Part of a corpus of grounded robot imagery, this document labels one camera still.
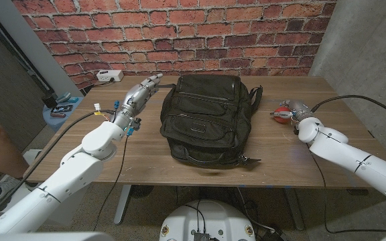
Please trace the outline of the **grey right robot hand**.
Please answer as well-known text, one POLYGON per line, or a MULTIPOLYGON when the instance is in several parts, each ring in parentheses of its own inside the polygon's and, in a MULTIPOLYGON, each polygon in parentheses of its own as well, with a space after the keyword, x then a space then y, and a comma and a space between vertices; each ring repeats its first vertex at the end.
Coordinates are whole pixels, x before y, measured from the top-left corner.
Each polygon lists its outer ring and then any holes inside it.
POLYGON ((279 123, 290 121, 298 123, 305 118, 313 117, 313 114, 301 100, 284 100, 279 104, 279 108, 270 113, 270 116, 279 123))

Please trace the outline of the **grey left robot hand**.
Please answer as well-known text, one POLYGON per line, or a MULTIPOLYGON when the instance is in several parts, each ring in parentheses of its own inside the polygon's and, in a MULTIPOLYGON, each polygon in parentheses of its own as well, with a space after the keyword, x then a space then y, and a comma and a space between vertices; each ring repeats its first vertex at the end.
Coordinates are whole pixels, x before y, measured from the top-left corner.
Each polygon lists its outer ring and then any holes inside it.
POLYGON ((145 108, 147 101, 159 90, 163 74, 156 74, 136 84, 126 94, 120 110, 115 114, 113 123, 126 129, 131 121, 145 108))

